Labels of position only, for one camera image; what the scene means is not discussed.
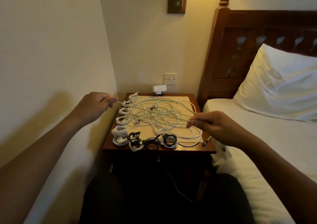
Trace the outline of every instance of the white pillow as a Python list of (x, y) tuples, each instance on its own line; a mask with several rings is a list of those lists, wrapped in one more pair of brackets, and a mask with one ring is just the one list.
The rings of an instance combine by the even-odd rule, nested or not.
[(317, 122), (317, 58), (263, 44), (234, 101), (266, 116)]

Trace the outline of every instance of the bed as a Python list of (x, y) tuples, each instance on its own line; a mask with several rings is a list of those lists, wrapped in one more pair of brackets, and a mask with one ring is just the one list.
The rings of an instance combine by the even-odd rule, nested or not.
[[(317, 56), (317, 12), (239, 11), (220, 0), (215, 11), (198, 104), (204, 112), (220, 110), (263, 139), (292, 165), (317, 182), (317, 125), (269, 117), (245, 110), (232, 99), (260, 48), (268, 46)], [(240, 150), (214, 140), (217, 173), (235, 176), (257, 223), (294, 223), (256, 166)]]

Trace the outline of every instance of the cream wall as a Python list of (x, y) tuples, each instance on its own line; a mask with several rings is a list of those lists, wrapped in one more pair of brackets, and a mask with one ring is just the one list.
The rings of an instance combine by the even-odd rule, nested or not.
[[(57, 124), (91, 91), (115, 95), (100, 0), (1, 0), (0, 166)], [(71, 223), (114, 113), (80, 130), (25, 223)]]
[[(101, 0), (119, 93), (151, 91), (177, 73), (169, 92), (197, 94), (219, 0), (187, 0), (167, 14), (167, 0)], [(231, 0), (231, 9), (316, 10), (315, 0)]]

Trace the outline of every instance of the white plug adapter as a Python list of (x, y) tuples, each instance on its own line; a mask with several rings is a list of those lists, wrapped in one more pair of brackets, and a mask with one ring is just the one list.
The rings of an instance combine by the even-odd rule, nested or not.
[(166, 85), (153, 86), (153, 91), (155, 92), (156, 95), (160, 95), (161, 91), (166, 91)]

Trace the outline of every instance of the paper sheet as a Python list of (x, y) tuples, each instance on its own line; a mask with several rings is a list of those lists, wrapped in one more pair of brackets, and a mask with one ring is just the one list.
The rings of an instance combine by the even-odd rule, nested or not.
[[(162, 97), (160, 98), (153, 98), (153, 96), (139, 96), (138, 100), (135, 102), (135, 104), (139, 103), (140, 101), (144, 100), (144, 99), (152, 99), (151, 102), (147, 102), (145, 103), (144, 105), (145, 106), (150, 106), (152, 107), (156, 102), (158, 102), (159, 100), (158, 99), (164, 99)], [(192, 105), (189, 103), (189, 98), (187, 96), (184, 96), (184, 97), (181, 97), (181, 96), (170, 96), (168, 98), (171, 98), (175, 101), (180, 101), (180, 103), (184, 104), (184, 106), (186, 106), (188, 109), (192, 110)], [(160, 107), (165, 107), (167, 109), (169, 109), (170, 107), (168, 107), (168, 105), (166, 103), (159, 103), (158, 104)], [(191, 116), (193, 116), (194, 114), (191, 113), (189, 110), (187, 110), (184, 106), (182, 105), (179, 105), (177, 103), (172, 103), (173, 107), (175, 107), (176, 109), (179, 108), (179, 111), (180, 113), (177, 113), (177, 117), (179, 118), (182, 118), (182, 119), (189, 119)], [(142, 110), (136, 110), (136, 108), (130, 108), (131, 111), (133, 112), (136, 112), (136, 113), (139, 113), (141, 112)], [(158, 120), (160, 122), (164, 122), (162, 118), (165, 118), (163, 116), (161, 117), (158, 117)], [(140, 121), (138, 123), (138, 126), (136, 126), (134, 124), (134, 122), (136, 120), (138, 120), (139, 118), (132, 118), (132, 120), (127, 124), (125, 125), (126, 127), (128, 127), (129, 129), (129, 133), (130, 132), (138, 132), (140, 131), (141, 134), (140, 134), (140, 138), (142, 140), (145, 140), (147, 138), (150, 138), (150, 137), (156, 137), (157, 136), (157, 129), (156, 131), (154, 131), (154, 128), (153, 128), (153, 125), (148, 125), (148, 126), (141, 126), (141, 125), (145, 125), (147, 124), (147, 122), (144, 122), (144, 121)], [(175, 122), (175, 119), (174, 118), (168, 118), (166, 117), (165, 118), (166, 120), (170, 121), (170, 122)], [(182, 121), (182, 120), (177, 120), (179, 124), (182, 124), (182, 125), (178, 125), (178, 126), (183, 126), (183, 127), (186, 127), (186, 122), (185, 121)], [(190, 129), (181, 129), (181, 128), (172, 128), (170, 129), (171, 132), (177, 134), (177, 135), (180, 135), (180, 136), (183, 136), (183, 137), (196, 137), (196, 136), (199, 136), (199, 131), (196, 130), (195, 128), (191, 127)], [(178, 142), (197, 142), (197, 141), (200, 141), (200, 142), (203, 142), (202, 141), (202, 138), (195, 138), (195, 139), (184, 139), (184, 138), (177, 138), (177, 141)]]

